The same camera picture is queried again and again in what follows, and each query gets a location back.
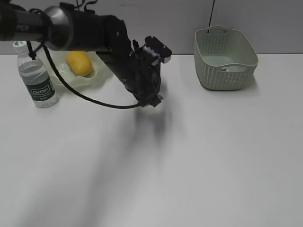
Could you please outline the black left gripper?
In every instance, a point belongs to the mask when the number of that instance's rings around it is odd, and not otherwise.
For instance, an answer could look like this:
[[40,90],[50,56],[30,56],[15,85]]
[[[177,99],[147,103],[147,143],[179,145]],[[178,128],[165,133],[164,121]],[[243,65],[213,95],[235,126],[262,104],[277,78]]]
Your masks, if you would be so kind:
[[146,106],[152,106],[156,107],[158,106],[162,100],[163,97],[159,94],[149,94],[148,96],[140,96],[138,94],[134,94],[135,99],[138,101],[139,106],[146,107]]

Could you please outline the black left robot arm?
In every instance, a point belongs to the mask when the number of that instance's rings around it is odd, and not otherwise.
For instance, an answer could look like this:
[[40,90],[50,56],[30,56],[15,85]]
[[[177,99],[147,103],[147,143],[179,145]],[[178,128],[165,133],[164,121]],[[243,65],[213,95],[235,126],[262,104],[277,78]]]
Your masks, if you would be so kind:
[[0,39],[39,42],[47,57],[50,51],[95,52],[138,106],[157,106],[162,100],[160,66],[170,60],[171,50],[152,35],[145,38],[143,46],[130,40],[124,21],[115,16],[98,16],[63,2],[46,10],[25,10],[3,0]]

